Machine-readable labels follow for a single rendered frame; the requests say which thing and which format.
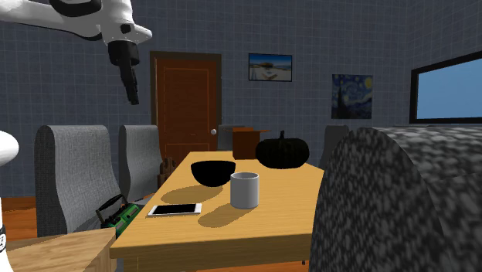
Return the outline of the brown wooden door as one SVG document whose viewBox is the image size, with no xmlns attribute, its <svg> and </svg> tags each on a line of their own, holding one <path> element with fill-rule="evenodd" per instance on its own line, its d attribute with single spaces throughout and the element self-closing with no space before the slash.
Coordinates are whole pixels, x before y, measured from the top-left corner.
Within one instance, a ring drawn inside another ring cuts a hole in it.
<svg viewBox="0 0 482 272">
<path fill-rule="evenodd" d="M 161 155 L 181 163 L 191 151 L 216 151 L 222 121 L 222 56 L 150 52 L 151 123 Z"/>
</svg>

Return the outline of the grey upholstered chair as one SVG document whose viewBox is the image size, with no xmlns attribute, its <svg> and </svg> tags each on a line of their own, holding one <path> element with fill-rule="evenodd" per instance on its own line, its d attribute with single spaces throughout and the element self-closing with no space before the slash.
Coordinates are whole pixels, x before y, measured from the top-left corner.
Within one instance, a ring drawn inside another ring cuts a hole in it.
<svg viewBox="0 0 482 272">
<path fill-rule="evenodd" d="M 119 129 L 118 168 L 121 193 L 128 202 L 145 206 L 158 190 L 162 163 L 156 125 L 122 125 Z"/>
<path fill-rule="evenodd" d="M 43 125 L 34 167 L 38 237 L 99 229 L 96 210 L 121 193 L 103 125 Z"/>
<path fill-rule="evenodd" d="M 327 125 L 324 132 L 324 149 L 319 162 L 319 168 L 326 169 L 332 151 L 338 142 L 350 131 L 347 125 Z"/>
</svg>

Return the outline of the small brown wooden object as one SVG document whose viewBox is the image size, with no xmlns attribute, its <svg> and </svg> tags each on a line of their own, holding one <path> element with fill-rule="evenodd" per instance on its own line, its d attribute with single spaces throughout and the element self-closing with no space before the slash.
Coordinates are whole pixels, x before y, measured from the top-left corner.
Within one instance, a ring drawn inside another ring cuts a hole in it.
<svg viewBox="0 0 482 272">
<path fill-rule="evenodd" d="M 164 158 L 160 164 L 160 173 L 158 175 L 158 188 L 160 188 L 169 178 L 176 168 L 176 163 L 172 157 Z"/>
</svg>

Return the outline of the black bowl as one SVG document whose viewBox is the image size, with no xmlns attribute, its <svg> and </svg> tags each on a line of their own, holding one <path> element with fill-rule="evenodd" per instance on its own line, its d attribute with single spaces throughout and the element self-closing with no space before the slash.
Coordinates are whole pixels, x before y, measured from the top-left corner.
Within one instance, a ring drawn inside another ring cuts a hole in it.
<svg viewBox="0 0 482 272">
<path fill-rule="evenodd" d="M 234 161 L 197 161 L 191 164 L 195 180 L 207 187 L 219 187 L 230 181 L 231 174 L 236 170 Z"/>
</svg>

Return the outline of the brown cardboard box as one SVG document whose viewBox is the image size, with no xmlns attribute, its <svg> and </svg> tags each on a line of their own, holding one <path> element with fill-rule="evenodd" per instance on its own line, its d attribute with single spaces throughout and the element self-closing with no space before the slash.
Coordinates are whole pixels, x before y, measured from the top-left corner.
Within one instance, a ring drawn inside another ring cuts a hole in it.
<svg viewBox="0 0 482 272">
<path fill-rule="evenodd" d="M 227 131 L 233 133 L 233 157 L 236 160 L 255 159 L 260 134 L 268 132 L 268 130 L 254 130 L 253 127 L 233 127 Z"/>
</svg>

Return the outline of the white smartphone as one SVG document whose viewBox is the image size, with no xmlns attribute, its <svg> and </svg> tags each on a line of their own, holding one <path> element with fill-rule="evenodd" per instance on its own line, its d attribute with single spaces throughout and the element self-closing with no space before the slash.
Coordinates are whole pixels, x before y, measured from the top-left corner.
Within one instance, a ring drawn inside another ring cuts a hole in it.
<svg viewBox="0 0 482 272">
<path fill-rule="evenodd" d="M 148 216 L 192 215 L 199 214 L 201 211 L 201 203 L 157 205 L 152 207 Z"/>
</svg>

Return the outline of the grey cup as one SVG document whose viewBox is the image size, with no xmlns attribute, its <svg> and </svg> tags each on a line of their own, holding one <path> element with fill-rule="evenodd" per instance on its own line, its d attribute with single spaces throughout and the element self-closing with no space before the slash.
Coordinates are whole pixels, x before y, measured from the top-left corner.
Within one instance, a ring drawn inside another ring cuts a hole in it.
<svg viewBox="0 0 482 272">
<path fill-rule="evenodd" d="M 235 172 L 230 176 L 230 204 L 237 209 L 253 209 L 260 202 L 260 177 L 253 172 Z"/>
</svg>

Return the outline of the black pumpkin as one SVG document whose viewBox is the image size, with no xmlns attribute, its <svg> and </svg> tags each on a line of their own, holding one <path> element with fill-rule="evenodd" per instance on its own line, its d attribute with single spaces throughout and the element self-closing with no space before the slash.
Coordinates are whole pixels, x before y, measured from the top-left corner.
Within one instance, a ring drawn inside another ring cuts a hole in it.
<svg viewBox="0 0 482 272">
<path fill-rule="evenodd" d="M 309 157 L 307 143 L 299 138 L 286 138 L 285 131 L 278 138 L 265 139 L 256 146 L 256 159 L 267 168 L 299 168 Z"/>
</svg>

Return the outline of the light wooden robot stand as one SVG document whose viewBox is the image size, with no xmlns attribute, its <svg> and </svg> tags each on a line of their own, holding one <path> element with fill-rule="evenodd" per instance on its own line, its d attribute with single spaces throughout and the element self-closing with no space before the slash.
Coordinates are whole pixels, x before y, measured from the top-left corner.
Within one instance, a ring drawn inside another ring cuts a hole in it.
<svg viewBox="0 0 482 272">
<path fill-rule="evenodd" d="M 15 272 L 114 272 L 110 257 L 113 228 L 9 242 L 8 260 Z"/>
</svg>

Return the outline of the wooden dining table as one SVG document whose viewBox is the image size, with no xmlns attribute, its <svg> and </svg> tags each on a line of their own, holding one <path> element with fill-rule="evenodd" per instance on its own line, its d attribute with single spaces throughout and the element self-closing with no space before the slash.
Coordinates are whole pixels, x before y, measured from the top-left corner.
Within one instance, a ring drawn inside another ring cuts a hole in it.
<svg viewBox="0 0 482 272">
<path fill-rule="evenodd" d="M 270 169 L 238 160 L 238 172 L 260 177 L 260 204 L 235 209 L 230 185 L 197 183 L 191 164 L 232 160 L 229 151 L 193 151 L 178 165 L 110 248 L 124 272 L 181 272 L 308 260 L 323 170 L 305 164 Z M 148 216 L 153 206 L 201 203 L 199 214 Z"/>
</svg>

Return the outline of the dark speckled chair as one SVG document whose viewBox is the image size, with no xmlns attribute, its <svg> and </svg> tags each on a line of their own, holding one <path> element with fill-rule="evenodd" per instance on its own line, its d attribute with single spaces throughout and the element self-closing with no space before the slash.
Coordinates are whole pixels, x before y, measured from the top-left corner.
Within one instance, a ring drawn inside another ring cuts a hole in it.
<svg viewBox="0 0 482 272">
<path fill-rule="evenodd" d="M 319 189 L 309 272 L 482 272 L 482 127 L 361 127 Z"/>
</svg>

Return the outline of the black framed window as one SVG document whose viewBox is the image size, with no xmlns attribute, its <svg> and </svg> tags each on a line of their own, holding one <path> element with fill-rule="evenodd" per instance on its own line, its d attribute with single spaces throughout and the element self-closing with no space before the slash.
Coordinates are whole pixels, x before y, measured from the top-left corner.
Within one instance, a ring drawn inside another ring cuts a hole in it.
<svg viewBox="0 0 482 272">
<path fill-rule="evenodd" d="M 482 50 L 411 71 L 411 124 L 482 124 Z"/>
</svg>

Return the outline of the beach landscape wall picture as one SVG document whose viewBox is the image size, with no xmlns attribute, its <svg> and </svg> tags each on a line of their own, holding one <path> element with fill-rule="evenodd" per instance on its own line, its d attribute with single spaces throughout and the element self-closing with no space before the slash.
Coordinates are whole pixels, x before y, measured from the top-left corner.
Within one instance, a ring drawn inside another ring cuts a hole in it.
<svg viewBox="0 0 482 272">
<path fill-rule="evenodd" d="M 292 81 L 291 55 L 249 54 L 249 80 L 252 81 Z"/>
</svg>

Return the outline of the starry night wall picture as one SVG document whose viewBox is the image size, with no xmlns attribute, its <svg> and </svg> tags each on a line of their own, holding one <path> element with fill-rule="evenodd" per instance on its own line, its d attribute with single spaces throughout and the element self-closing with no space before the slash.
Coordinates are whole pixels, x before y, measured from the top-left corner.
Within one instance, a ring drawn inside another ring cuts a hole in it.
<svg viewBox="0 0 482 272">
<path fill-rule="evenodd" d="M 332 119 L 371 119 L 373 76 L 332 75 Z"/>
</svg>

